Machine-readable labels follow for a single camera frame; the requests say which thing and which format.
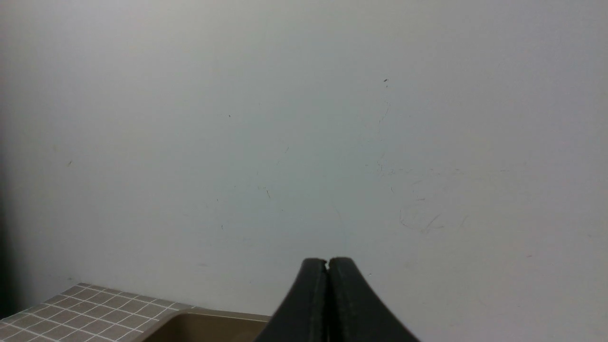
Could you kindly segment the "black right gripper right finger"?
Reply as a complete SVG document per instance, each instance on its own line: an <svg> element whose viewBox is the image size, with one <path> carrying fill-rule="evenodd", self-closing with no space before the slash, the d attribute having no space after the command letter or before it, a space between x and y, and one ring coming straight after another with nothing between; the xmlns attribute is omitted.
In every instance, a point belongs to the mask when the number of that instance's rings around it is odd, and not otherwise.
<svg viewBox="0 0 608 342"><path fill-rule="evenodd" d="M352 258L332 258L329 262L328 278L329 341L419 340L375 294Z"/></svg>

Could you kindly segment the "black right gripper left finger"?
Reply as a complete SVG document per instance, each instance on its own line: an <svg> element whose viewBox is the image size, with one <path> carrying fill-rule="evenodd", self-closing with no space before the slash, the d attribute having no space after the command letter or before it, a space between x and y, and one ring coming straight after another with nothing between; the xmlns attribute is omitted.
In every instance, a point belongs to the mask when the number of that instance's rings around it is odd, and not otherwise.
<svg viewBox="0 0 608 342"><path fill-rule="evenodd" d="M325 342L326 260L306 258L282 303L256 342Z"/></svg>

